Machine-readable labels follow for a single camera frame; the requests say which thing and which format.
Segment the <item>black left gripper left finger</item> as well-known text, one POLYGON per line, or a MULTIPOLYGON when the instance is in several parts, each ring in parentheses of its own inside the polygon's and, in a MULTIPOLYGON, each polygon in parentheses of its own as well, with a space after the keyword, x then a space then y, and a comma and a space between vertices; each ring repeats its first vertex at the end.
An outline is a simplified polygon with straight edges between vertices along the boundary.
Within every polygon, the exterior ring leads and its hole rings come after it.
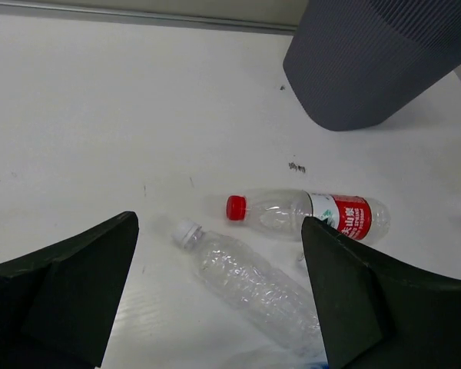
POLYGON ((99 368, 138 233, 125 211, 0 263, 0 368, 99 368))

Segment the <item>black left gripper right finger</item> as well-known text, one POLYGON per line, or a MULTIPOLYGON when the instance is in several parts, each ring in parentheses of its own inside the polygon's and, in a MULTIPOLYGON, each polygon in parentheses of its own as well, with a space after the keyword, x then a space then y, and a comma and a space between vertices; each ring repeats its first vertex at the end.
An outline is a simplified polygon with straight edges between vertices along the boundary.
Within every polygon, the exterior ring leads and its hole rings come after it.
POLYGON ((461 368, 461 280, 308 217, 303 251, 331 368, 461 368))

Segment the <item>clear bottle white cap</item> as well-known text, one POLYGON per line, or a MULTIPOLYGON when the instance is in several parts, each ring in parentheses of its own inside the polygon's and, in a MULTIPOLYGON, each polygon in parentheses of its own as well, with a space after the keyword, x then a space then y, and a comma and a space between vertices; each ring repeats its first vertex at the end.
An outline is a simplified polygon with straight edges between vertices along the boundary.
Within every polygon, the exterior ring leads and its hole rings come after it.
POLYGON ((261 333, 300 357, 323 353, 311 291, 244 242, 191 220, 181 221, 172 238, 190 255, 202 283, 261 333))

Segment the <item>red label water bottle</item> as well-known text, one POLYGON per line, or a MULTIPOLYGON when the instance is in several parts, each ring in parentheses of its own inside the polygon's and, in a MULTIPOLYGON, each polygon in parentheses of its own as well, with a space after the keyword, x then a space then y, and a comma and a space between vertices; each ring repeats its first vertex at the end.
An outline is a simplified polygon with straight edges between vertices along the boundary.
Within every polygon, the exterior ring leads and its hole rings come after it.
POLYGON ((390 229, 387 206, 373 198, 298 189, 233 194, 226 203, 228 221, 265 235, 301 239, 305 218, 313 217, 353 240, 372 245, 390 229))

